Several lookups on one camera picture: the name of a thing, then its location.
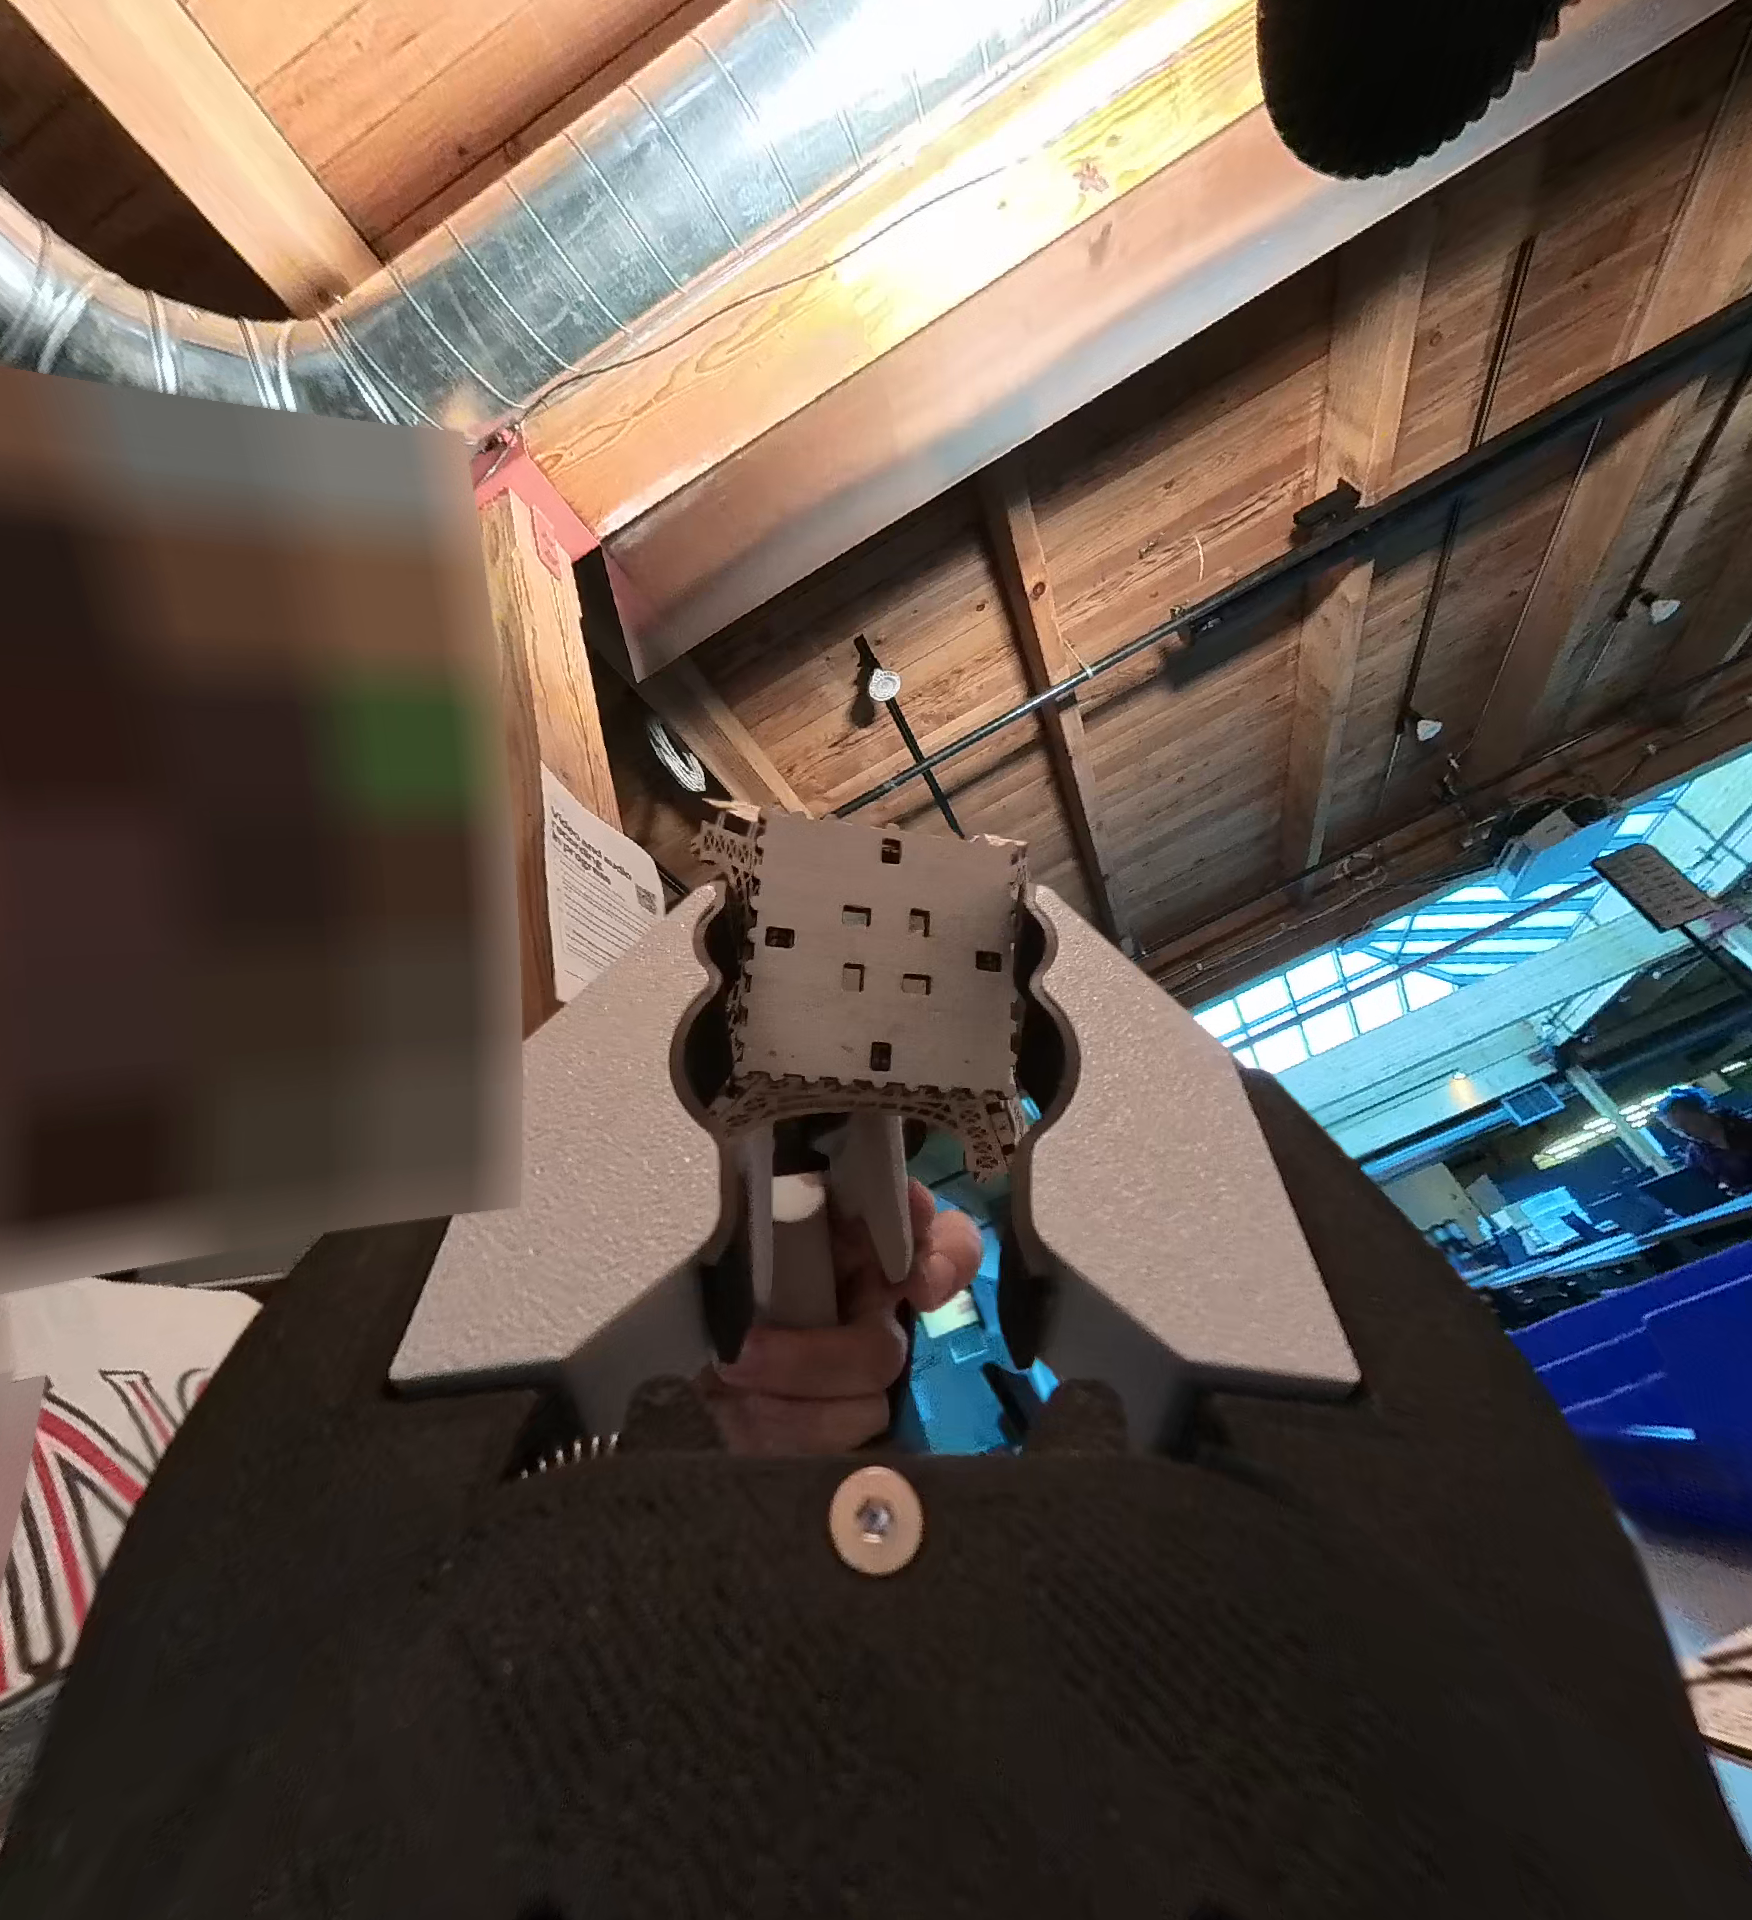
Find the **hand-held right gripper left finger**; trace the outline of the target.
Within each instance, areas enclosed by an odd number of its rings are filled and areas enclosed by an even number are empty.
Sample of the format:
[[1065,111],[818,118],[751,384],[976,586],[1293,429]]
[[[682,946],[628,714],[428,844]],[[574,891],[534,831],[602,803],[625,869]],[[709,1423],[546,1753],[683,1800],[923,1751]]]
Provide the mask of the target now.
[[737,1358],[744,1188],[700,1090],[732,891],[705,883],[524,1044],[521,1194],[460,1214],[389,1363],[399,1396],[633,1396]]

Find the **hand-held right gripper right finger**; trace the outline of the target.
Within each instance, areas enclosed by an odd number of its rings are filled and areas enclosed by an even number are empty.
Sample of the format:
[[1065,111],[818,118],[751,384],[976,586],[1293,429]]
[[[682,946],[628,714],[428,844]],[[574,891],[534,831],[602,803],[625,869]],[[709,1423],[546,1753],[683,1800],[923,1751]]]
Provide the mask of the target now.
[[1237,1059],[1044,885],[1016,946],[1000,1318],[1122,1399],[1345,1399],[1363,1373]]

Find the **blue plastic bin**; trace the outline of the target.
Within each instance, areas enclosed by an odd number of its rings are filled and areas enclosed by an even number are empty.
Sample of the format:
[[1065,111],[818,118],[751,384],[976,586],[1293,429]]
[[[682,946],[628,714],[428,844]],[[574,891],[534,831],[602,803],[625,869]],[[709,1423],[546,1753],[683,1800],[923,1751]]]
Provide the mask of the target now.
[[1612,1498],[1752,1539],[1752,1240],[1513,1331]]

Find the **silver metal air duct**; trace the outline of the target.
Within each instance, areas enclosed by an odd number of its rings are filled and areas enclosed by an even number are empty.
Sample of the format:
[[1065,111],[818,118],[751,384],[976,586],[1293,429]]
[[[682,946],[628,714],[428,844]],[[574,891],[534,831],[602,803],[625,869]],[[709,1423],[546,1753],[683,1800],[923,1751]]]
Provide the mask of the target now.
[[1200,131],[1261,100],[1253,3],[725,3],[307,318],[168,301],[0,186],[0,366],[477,439],[1025,84],[1076,131],[1136,87],[1104,58],[1212,46]]

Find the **white sheet with red print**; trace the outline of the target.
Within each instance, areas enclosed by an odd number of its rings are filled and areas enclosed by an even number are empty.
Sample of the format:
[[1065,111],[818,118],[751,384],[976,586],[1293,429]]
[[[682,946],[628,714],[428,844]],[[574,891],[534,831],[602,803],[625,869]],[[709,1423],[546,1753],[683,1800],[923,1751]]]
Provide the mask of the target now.
[[258,1313],[117,1278],[0,1296],[0,1830],[139,1500]]

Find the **black ribbed round object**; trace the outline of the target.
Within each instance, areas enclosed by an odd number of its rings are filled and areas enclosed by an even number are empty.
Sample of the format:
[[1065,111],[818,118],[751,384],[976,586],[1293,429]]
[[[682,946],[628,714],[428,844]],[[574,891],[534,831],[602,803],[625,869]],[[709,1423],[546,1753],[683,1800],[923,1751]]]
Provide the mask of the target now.
[[1261,1],[1273,128],[1335,180],[1401,172],[1509,90],[1553,15],[1526,1]]

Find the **person's left hand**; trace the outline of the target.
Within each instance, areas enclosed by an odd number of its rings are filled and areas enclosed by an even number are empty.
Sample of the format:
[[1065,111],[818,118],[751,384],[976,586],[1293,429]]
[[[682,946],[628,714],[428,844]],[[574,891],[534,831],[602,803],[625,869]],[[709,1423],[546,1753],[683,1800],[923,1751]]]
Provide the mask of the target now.
[[912,1318],[972,1287],[982,1264],[976,1220],[910,1181],[912,1266],[886,1278],[864,1220],[831,1217],[836,1321],[821,1329],[756,1324],[738,1358],[696,1390],[732,1452],[841,1454],[890,1427],[891,1390],[908,1378]]

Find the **wooden post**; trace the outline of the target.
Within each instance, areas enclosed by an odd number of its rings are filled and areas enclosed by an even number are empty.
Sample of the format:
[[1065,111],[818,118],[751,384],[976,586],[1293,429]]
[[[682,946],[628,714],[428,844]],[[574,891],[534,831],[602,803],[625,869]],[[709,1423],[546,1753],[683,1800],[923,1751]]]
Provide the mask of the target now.
[[574,561],[556,517],[523,483],[477,494],[483,561],[501,649],[512,804],[523,1033],[574,998],[558,804],[621,829]]

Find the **black ceiling track rail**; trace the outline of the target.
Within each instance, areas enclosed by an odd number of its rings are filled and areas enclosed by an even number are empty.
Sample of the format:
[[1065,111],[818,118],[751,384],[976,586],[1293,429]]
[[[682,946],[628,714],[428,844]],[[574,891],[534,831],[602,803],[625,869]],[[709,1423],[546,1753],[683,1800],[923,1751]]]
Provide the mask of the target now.
[[1160,645],[1180,642],[1200,658],[1200,669],[1216,667],[1238,652],[1234,645],[1222,643],[1217,635],[1249,619],[1250,611],[1284,592],[1302,576],[1369,557],[1381,540],[1392,540],[1428,514],[1447,507],[1453,498],[1482,492],[1495,478],[1538,458],[1557,442],[1598,427],[1612,415],[1664,396],[1692,375],[1708,371],[1730,348],[1748,338],[1752,338],[1752,293],[1680,329],[1654,348],[1643,348],[1623,364],[1600,372],[1551,407],[1513,423],[1420,480],[1333,518],[1318,535],[1291,545],[1278,558],[1232,579],[1194,603],[1175,605],[1157,624],[1143,630],[1101,658],[1084,661],[1057,686],[1006,708],[934,753],[913,757],[901,772],[839,803],[833,810],[834,819],[848,820],[908,787],[930,780],[959,757],[1076,698],[1122,666]]

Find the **hanging dark sign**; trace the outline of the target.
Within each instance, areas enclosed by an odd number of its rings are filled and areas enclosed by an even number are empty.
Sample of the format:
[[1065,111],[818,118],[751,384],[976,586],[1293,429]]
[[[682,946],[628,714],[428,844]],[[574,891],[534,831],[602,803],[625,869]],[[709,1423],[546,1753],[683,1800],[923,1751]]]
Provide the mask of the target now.
[[1646,840],[1600,851],[1593,873],[1625,899],[1631,910],[1659,932],[1680,932],[1705,923],[1720,903],[1688,879],[1658,846]]

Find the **wooden model tower section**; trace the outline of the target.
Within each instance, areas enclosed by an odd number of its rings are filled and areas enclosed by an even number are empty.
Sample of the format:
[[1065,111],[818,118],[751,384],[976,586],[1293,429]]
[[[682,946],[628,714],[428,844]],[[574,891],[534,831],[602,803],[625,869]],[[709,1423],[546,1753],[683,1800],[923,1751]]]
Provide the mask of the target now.
[[698,853],[724,879],[738,954],[719,1112],[891,1112],[959,1139],[976,1177],[1006,1173],[1026,1127],[1026,844],[734,803]]

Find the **white paper notice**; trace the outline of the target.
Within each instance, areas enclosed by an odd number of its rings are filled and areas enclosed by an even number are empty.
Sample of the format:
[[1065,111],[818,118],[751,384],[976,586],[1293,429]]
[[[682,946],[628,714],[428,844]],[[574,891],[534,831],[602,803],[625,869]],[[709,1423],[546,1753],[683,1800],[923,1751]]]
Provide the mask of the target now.
[[554,1005],[566,1006],[666,915],[666,887],[647,851],[549,769],[540,778]]

